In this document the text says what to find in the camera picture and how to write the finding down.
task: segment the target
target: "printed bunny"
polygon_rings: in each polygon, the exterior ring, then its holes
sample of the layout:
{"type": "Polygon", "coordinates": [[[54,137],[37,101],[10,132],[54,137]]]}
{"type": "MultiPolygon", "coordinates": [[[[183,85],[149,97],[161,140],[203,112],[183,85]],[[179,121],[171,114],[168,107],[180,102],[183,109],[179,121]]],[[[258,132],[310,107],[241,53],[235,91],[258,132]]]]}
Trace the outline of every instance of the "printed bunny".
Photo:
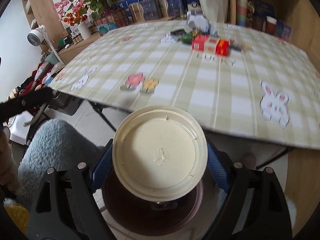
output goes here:
{"type": "Polygon", "coordinates": [[[96,67],[93,67],[91,68],[88,72],[85,70],[84,71],[84,75],[79,78],[78,81],[76,81],[75,83],[73,83],[73,85],[71,86],[71,90],[74,90],[74,89],[79,89],[79,88],[82,88],[84,84],[86,84],[86,82],[88,81],[89,79],[89,76],[96,71],[96,67]]]}
{"type": "Polygon", "coordinates": [[[266,120],[276,121],[282,128],[286,128],[289,123],[289,114],[287,103],[289,101],[288,93],[281,90],[275,94],[274,89],[267,81],[261,81],[263,97],[260,101],[262,116],[266,120]]]}

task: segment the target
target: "metal screw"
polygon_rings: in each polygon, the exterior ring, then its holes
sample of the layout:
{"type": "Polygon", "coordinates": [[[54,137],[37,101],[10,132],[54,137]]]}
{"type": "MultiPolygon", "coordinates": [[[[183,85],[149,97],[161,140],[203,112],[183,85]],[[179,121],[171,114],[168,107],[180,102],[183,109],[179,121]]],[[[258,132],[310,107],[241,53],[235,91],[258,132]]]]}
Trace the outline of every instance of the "metal screw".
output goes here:
{"type": "Polygon", "coordinates": [[[86,166],[87,166],[86,163],[79,163],[79,164],[78,164],[78,168],[79,168],[79,169],[84,169],[86,166]]]}
{"type": "Polygon", "coordinates": [[[54,172],[54,168],[51,167],[51,168],[47,169],[48,174],[52,174],[53,172],[54,172]]]}
{"type": "Polygon", "coordinates": [[[271,174],[273,173],[273,169],[270,167],[266,167],[266,172],[271,174]]]}
{"type": "Polygon", "coordinates": [[[235,162],[233,164],[233,166],[236,168],[236,169],[241,169],[242,168],[242,164],[240,162],[235,162]]]}

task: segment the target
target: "blue gripper pad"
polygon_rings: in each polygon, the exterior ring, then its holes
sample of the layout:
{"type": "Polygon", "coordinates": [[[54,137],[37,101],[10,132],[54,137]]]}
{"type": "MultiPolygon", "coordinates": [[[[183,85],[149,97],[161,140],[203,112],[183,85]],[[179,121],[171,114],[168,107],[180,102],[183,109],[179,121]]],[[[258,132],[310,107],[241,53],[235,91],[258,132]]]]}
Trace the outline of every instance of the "blue gripper pad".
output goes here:
{"type": "Polygon", "coordinates": [[[107,175],[112,167],[112,142],[111,139],[106,147],[104,148],[104,153],[98,164],[92,171],[92,182],[91,182],[91,189],[95,192],[97,189],[102,188],[107,175]]]}
{"type": "Polygon", "coordinates": [[[208,167],[214,178],[214,181],[217,183],[218,187],[223,189],[226,193],[229,193],[231,187],[229,184],[229,174],[225,167],[220,162],[216,152],[207,143],[208,146],[208,167]]]}

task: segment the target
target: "printed yellow flower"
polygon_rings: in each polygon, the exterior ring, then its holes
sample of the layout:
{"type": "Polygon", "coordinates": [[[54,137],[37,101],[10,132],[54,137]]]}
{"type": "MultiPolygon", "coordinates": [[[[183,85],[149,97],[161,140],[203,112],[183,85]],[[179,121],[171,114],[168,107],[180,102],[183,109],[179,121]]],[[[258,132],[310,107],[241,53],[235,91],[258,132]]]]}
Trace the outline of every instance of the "printed yellow flower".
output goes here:
{"type": "Polygon", "coordinates": [[[144,93],[153,93],[158,84],[159,84],[159,80],[154,78],[149,78],[148,80],[143,82],[142,88],[140,91],[144,93]]]}

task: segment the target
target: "yellow fuzzy fabric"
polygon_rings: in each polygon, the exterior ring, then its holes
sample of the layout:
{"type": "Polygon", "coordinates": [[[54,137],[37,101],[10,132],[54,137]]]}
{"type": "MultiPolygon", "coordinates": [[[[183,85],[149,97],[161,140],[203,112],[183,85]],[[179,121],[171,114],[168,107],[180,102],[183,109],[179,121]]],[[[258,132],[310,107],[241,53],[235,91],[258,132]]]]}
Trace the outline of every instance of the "yellow fuzzy fabric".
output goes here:
{"type": "Polygon", "coordinates": [[[27,235],[29,211],[17,203],[4,205],[4,208],[20,231],[27,235]]]}

